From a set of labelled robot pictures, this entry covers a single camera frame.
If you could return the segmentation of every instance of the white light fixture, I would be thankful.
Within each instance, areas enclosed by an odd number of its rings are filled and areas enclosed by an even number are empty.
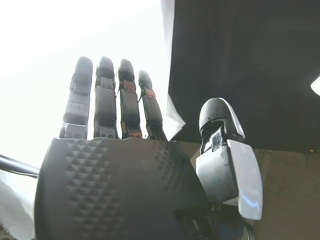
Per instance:
[[[311,89],[320,96],[320,76],[310,85]]]

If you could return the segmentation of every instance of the bright white light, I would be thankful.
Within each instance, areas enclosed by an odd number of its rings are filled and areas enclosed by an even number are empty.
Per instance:
[[[311,89],[320,96],[320,76],[310,85]]]
[[[93,86],[102,56],[112,59],[115,70],[121,59],[128,59],[135,76],[147,71],[166,116],[174,8],[164,17],[163,2],[1,1],[0,153],[41,165],[51,139],[59,135],[81,56],[93,62]],[[93,113],[92,94],[88,138]]]

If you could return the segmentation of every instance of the dark ceiling panel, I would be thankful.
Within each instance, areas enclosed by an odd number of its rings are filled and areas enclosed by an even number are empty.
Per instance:
[[[209,98],[230,102],[254,148],[320,147],[320,4],[303,0],[176,0],[169,94],[200,142]]]

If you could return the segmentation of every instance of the diamond-patterned grip texture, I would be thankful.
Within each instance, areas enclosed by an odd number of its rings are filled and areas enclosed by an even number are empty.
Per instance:
[[[35,198],[37,240],[184,240],[174,211],[206,195],[179,143],[53,139]]]

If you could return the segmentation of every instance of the robotic hand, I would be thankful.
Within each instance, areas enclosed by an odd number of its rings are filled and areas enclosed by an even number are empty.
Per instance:
[[[139,72],[138,100],[125,59],[117,90],[112,61],[103,57],[96,69],[94,138],[86,140],[92,73],[91,60],[81,57],[60,138],[40,171],[0,156],[2,169],[38,176],[36,238],[235,240],[246,227],[255,239],[243,218],[261,218],[261,177],[228,102],[212,98],[201,109],[195,171],[180,144],[166,139],[150,76]]]

